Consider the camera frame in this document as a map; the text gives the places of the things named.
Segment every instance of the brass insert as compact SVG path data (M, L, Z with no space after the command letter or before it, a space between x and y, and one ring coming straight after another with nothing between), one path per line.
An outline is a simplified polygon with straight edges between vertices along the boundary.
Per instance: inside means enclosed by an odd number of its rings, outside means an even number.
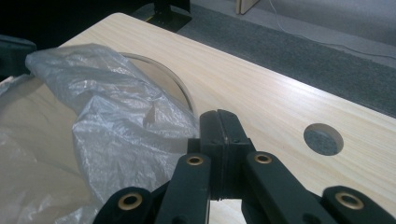
M202 159L201 157L197 157L197 156L192 156L187 159L187 163L189 165L200 165L203 162L204 162L204 159Z
M128 211L132 209L136 209L143 202L143 197L139 193L129 193L125 194L119 199L119 208Z
M268 164L272 162L271 157L265 155L265 154L258 154L254 157L254 160L256 162L262 163L262 164Z
M360 210L364 207L364 203L358 197L350 193L338 192L335 194L335 199L343 206L353 210Z

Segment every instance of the round cutout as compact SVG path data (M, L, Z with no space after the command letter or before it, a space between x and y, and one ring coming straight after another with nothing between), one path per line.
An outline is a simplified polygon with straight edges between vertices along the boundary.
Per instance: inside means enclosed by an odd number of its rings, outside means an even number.
M309 125L304 131L304 140L312 150L324 156L334 156L344 147L341 134L322 123Z

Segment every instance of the gray carpet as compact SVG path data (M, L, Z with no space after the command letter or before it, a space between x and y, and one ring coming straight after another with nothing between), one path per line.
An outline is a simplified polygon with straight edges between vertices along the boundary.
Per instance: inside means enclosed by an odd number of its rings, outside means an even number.
M191 5L191 16L179 35L396 118L396 69L204 7Z

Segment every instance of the light wood tabletop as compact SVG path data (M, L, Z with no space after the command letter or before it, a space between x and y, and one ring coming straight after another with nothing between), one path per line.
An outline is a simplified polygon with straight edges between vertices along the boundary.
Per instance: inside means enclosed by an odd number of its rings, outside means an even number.
M396 119L124 14L107 17L64 45L88 43L168 67L187 87L196 115L235 113L254 146L275 154L308 190L321 195L327 187L347 186L396 216ZM341 134L340 153L323 156L310 149L304 131L317 123ZM210 223L244 222L240 202L211 204Z

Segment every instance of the screw hole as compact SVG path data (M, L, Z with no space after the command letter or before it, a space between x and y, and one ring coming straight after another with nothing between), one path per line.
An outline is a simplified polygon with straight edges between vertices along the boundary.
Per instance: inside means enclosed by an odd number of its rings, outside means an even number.
M143 202L139 193L125 194L119 199L119 208L125 211L136 209Z
M204 162L204 159L202 159L201 157L189 157L187 159L187 163L189 165L200 165Z

